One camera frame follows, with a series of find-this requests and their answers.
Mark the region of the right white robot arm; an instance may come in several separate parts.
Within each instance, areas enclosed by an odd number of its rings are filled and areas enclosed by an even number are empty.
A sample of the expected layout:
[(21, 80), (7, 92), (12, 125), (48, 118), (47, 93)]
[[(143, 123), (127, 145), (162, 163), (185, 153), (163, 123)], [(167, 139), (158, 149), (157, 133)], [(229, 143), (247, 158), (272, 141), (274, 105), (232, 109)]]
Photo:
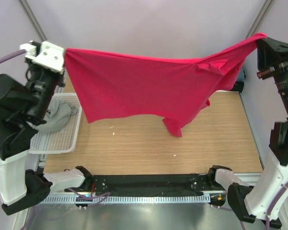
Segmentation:
[[(288, 43), (268, 37), (256, 41), (256, 46), (257, 77), (274, 79), (288, 115)], [(228, 204), (240, 222), (260, 219), (267, 230), (282, 227), (278, 214), (288, 197), (288, 117), (286, 122), (274, 124), (269, 148), (270, 158), (255, 186), (219, 165), (209, 169), (206, 181), (213, 190), (226, 189)]]

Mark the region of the red t shirt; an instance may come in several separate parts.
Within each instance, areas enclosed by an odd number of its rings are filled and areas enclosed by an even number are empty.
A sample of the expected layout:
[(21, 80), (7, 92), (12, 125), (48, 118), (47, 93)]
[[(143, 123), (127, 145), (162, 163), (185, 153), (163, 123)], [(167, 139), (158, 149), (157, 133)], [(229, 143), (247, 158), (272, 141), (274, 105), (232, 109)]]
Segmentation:
[(168, 132), (181, 129), (210, 105), (210, 96), (233, 88), (246, 57), (263, 33), (204, 58), (169, 59), (68, 48), (64, 64), (89, 123), (157, 115)]

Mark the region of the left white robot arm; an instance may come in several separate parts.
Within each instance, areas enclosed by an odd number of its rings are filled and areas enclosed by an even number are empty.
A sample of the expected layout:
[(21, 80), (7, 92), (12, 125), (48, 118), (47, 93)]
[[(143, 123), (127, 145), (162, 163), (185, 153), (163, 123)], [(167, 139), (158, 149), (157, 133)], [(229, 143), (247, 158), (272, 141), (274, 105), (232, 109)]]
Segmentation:
[(25, 162), (36, 127), (45, 115), (63, 73), (29, 63), (27, 83), (0, 74), (0, 200), (6, 215), (33, 207), (49, 194), (65, 189), (88, 191), (92, 174), (84, 167), (55, 174), (26, 169)]

